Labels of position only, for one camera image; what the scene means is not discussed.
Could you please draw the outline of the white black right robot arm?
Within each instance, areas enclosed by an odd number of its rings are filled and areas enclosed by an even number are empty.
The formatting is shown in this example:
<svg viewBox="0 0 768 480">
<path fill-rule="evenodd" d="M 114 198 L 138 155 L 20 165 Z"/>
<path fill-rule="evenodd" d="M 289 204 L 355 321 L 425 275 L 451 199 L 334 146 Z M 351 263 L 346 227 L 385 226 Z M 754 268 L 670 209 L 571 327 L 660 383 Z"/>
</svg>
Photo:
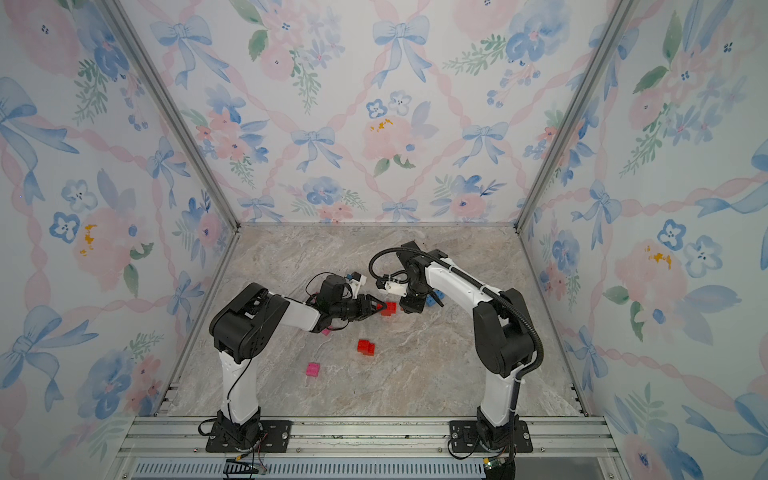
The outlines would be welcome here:
<svg viewBox="0 0 768 480">
<path fill-rule="evenodd" d="M 439 250 L 425 252 L 409 242 L 395 249 L 405 285 L 399 301 L 408 314 L 420 313 L 442 292 L 468 312 L 476 354 L 486 370 L 477 409 L 477 441 L 488 450 L 514 445 L 517 403 L 523 378 L 543 362 L 543 344 L 520 292 L 492 287 L 459 268 Z"/>
</svg>

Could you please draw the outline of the red 2x4 lego brick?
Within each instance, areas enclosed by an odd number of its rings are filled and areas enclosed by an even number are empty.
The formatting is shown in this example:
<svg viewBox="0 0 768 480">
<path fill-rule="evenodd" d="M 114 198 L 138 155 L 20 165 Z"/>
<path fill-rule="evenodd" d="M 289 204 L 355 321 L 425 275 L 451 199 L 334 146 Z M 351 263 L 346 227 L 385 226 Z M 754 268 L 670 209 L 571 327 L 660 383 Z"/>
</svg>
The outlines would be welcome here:
<svg viewBox="0 0 768 480">
<path fill-rule="evenodd" d="M 381 315 L 383 317 L 390 317 L 397 313 L 398 310 L 398 304 L 394 302 L 387 302 L 386 308 L 381 311 Z"/>
</svg>

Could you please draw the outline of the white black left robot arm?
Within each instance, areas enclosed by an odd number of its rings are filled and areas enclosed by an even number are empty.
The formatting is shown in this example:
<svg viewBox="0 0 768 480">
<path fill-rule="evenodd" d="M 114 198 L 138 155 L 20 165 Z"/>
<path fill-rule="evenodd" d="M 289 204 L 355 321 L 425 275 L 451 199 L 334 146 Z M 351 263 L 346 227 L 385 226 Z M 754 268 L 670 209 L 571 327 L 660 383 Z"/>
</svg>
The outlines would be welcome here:
<svg viewBox="0 0 768 480">
<path fill-rule="evenodd" d="M 214 316 L 209 333 L 221 362 L 223 397 L 207 450 L 248 452 L 267 436 L 257 398 L 257 357 L 279 326 L 322 333 L 332 331 L 335 320 L 347 325 L 389 309 L 387 302 L 359 292 L 361 279 L 328 274 L 304 301 L 250 283 Z"/>
</svg>

